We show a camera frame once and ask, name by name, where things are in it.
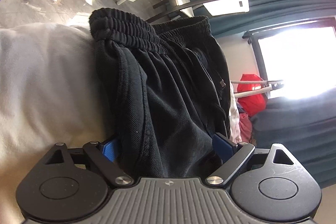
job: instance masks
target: white cloth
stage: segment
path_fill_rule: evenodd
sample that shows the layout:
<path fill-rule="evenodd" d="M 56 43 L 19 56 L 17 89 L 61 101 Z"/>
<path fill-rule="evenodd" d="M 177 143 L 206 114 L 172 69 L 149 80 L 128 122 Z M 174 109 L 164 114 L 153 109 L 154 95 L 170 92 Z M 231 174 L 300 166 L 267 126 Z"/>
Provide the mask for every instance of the white cloth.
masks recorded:
<path fill-rule="evenodd" d="M 239 143 L 242 141 L 240 136 L 240 128 L 239 128 L 239 111 L 236 103 L 236 98 L 234 95 L 233 85 L 230 82 L 230 94 L 231 94 L 231 106 L 229 110 L 229 118 L 230 118 L 230 129 L 231 135 L 230 140 L 234 143 Z"/>
<path fill-rule="evenodd" d="M 0 224 L 23 220 L 16 187 L 54 143 L 107 138 L 93 42 L 54 23 L 0 29 Z"/>

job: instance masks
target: pink cloth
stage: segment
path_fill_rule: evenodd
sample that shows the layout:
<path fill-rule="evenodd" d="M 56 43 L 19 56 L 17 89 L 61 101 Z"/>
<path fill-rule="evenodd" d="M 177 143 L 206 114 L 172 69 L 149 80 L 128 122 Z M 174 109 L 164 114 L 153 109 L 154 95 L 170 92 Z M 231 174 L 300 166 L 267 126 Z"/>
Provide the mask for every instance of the pink cloth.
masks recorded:
<path fill-rule="evenodd" d="M 243 142 L 249 142 L 252 133 L 252 123 L 246 113 L 239 114 L 240 136 Z"/>

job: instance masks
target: beige fabric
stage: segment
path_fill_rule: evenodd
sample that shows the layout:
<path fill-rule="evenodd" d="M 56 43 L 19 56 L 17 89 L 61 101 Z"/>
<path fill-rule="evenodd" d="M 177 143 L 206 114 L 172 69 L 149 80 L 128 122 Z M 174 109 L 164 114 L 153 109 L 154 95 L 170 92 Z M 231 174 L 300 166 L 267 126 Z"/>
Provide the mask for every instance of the beige fabric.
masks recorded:
<path fill-rule="evenodd" d="M 18 224 L 18 183 L 56 142 L 105 135 L 88 29 L 34 23 L 0 29 L 0 224 Z"/>

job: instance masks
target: triangular cutout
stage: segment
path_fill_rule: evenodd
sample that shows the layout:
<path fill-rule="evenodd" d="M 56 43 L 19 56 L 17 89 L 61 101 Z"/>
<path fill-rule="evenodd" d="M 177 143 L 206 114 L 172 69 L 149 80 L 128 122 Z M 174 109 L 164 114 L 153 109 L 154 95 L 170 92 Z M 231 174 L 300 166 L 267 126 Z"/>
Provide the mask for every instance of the triangular cutout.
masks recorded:
<path fill-rule="evenodd" d="M 281 149 L 277 149 L 275 151 L 273 163 L 275 163 L 275 164 L 287 164 L 287 165 L 293 165 L 294 164 L 291 161 L 291 159 L 286 155 L 286 153 Z"/>
<path fill-rule="evenodd" d="M 64 163 L 64 158 L 61 150 L 56 150 L 46 164 L 61 164 Z"/>

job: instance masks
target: gray ribbed panel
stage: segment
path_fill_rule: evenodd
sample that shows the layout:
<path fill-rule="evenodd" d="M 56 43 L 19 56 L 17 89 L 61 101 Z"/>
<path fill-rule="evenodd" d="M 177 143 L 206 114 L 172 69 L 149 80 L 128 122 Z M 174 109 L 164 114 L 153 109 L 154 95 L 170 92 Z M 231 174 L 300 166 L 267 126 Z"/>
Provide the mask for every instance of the gray ribbed panel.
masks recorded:
<path fill-rule="evenodd" d="M 76 224 L 261 224 L 240 210 L 223 189 L 205 187 L 197 178 L 142 178 L 118 189 L 106 206 Z M 27 220 L 25 224 L 37 224 Z"/>

